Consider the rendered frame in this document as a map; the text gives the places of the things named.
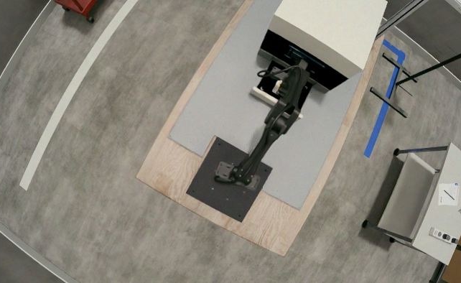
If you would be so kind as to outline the grey lab imager with drawer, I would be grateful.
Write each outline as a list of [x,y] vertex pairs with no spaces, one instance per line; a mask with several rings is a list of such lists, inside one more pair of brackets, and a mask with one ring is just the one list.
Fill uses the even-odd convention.
[[[283,0],[257,54],[271,61],[270,72],[297,59],[309,62],[298,103],[302,110],[312,87],[326,94],[364,69],[386,5],[386,0]],[[281,98],[272,92],[277,81],[261,78],[251,93],[274,106]]]

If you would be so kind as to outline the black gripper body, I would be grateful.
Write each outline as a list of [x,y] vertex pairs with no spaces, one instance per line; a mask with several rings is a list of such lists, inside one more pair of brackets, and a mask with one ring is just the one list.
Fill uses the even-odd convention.
[[287,90],[288,90],[288,89],[285,90],[284,88],[282,88],[281,86],[279,86],[279,89],[277,90],[276,93],[278,93],[278,94],[279,94],[280,96],[282,96],[282,97],[285,97]]

